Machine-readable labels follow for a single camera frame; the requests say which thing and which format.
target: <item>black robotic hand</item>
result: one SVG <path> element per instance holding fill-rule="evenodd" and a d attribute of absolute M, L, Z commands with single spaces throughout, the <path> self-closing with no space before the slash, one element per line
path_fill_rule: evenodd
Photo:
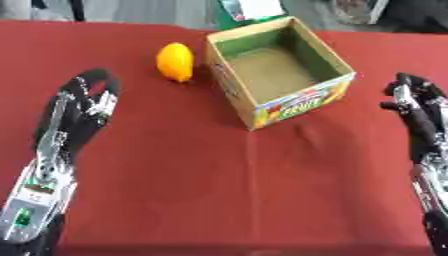
<path fill-rule="evenodd" d="M 118 94 L 118 81 L 109 72 L 92 69 L 50 99 L 34 134 L 36 157 L 0 208 L 1 256 L 54 254 L 78 185 L 76 156 L 108 123 Z"/>
<path fill-rule="evenodd" d="M 424 211 L 423 225 L 436 255 L 448 255 L 448 99 L 428 80 L 398 73 L 385 90 L 409 131 L 412 184 Z"/>

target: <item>fruit box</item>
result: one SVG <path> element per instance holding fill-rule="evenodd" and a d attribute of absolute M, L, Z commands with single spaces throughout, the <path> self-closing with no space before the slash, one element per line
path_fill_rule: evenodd
<path fill-rule="evenodd" d="M 342 98 L 356 74 L 295 17 L 209 35 L 207 63 L 251 131 Z"/>

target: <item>white object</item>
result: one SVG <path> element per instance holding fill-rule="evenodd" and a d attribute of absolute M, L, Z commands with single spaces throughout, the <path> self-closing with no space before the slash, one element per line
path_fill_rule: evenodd
<path fill-rule="evenodd" d="M 280 0 L 240 0 L 245 19 L 280 16 L 285 13 Z"/>
<path fill-rule="evenodd" d="M 333 0 L 338 18 L 344 23 L 375 24 L 389 0 Z"/>
<path fill-rule="evenodd" d="M 375 2 L 372 10 L 370 11 L 369 24 L 375 24 L 380 19 L 381 15 L 386 9 L 389 0 L 370 0 L 369 2 Z"/>

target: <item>table surface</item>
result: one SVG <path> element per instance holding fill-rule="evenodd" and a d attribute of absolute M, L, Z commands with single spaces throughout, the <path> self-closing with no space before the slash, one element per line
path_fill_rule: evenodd
<path fill-rule="evenodd" d="M 397 71 L 448 84 L 448 37 L 319 32 L 358 72 L 347 97 L 251 133 L 207 72 L 177 85 L 155 70 L 157 51 L 176 41 L 200 66 L 205 31 L 1 22 L 0 34 L 2 199 L 60 85 L 93 67 L 122 83 L 110 125 L 79 157 L 63 246 L 427 253 L 406 130 L 378 103 Z"/>

